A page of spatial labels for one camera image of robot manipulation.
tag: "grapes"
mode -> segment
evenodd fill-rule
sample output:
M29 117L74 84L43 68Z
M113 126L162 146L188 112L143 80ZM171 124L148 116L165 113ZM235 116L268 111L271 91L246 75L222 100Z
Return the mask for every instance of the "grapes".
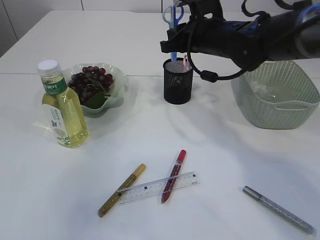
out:
M106 76L106 79L108 79L108 80L112 80L112 75L110 74L110 73L108 73L107 75L105 75Z
M80 103L83 104L85 101L86 101L86 99L83 96L81 96L80 97Z
M78 76L76 74L72 74L71 80L77 81L78 80Z
M86 91L86 92L93 92L95 89L96 89L96 88L95 88L95 86L94 86L93 84L88 84L88 85L85 87L84 91Z
M82 68L82 72L71 76L68 86L78 94L80 103L84 104L97 93L103 92L105 94L102 87L106 91L109 90L109 87L112 85L114 80L110 73L107 75L105 74L106 70L104 68L99 68L98 66L85 66ZM99 81L101 85L95 85L95 81L90 79Z
M85 74L85 76L87 77L87 78L92 78L92 72L87 72L86 74Z
M95 73L92 75L92 78L93 78L94 80L98 80L99 77L100 77L100 75L99 75L99 73L97 73L97 72L95 72Z
M85 78L83 79L83 83L84 83L84 84L90 84L91 81L89 80L89 78L85 77Z
M78 88L85 88L87 85L85 85L84 83L79 83L78 85L77 85L77 87Z
M87 70L88 70L88 72L92 73L94 71L94 67L93 66L88 66Z
M98 73L98 72L99 72L99 67L98 67L98 66L94 66L94 67L93 67L93 71L94 71L95 73Z
M100 82L103 82L105 79L106 79L105 75L100 75L100 77L99 77L99 81Z
M75 87L77 85L77 83L76 83L76 81L75 80L70 80L69 82L68 82L68 86L69 87Z
M100 73L101 75L104 75L104 74L106 73L106 70L105 70L104 68L100 68L100 69L99 69L99 73Z

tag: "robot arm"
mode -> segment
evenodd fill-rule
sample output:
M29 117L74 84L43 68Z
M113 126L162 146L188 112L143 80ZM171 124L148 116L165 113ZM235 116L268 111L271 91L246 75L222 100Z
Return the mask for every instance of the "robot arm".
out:
M242 11L248 17L258 15L254 21L226 21L220 0L182 0L179 6L188 4L190 7L189 22L167 31L168 40L160 43L161 51L187 52L192 68L210 82L239 77L264 61L320 58L320 3L312 5L311 0L293 6L285 3L287 8L292 7L291 11L270 16L264 11L248 12L246 1ZM200 71L191 53L229 58L241 71L231 76Z

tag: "white wall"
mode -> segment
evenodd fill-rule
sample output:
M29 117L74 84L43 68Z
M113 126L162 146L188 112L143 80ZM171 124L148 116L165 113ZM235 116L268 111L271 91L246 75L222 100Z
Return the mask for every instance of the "white wall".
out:
M293 4L298 0L284 0L287 4ZM173 4L173 0L163 0L163 10ZM225 12L241 12L241 4L243 0L220 0L223 11ZM275 0L247 0L246 7L249 12L266 11L270 13L284 12L278 7Z
M0 57L17 42L8 15L0 0Z
M84 10L161 13L161 0L82 0Z
M3 0L20 39L51 10L82 10L81 0Z
M173 0L0 0L0 56L15 43L7 14L18 39L51 10L109 10L161 13ZM297 0L285 0L292 4ZM221 0L225 12L240 12L243 0ZM249 11L283 12L274 0L248 0Z

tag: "gold marker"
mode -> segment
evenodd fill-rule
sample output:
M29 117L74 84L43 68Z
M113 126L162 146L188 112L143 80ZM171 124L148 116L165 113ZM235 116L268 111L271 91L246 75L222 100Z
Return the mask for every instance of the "gold marker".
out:
M137 178L142 174L142 172L146 169L146 165L143 163L122 183L122 185L117 189L125 189L129 188ZM114 194L100 207L98 210L98 216L102 218L107 212L116 204L116 202L120 199L121 193L115 191Z

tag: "laundry basket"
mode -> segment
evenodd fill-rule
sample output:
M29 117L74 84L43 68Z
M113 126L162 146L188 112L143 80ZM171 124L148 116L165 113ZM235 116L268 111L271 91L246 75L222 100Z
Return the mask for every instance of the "laundry basket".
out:
M295 129L315 111L319 91L294 61L262 63L240 77L238 99L245 117L264 129Z

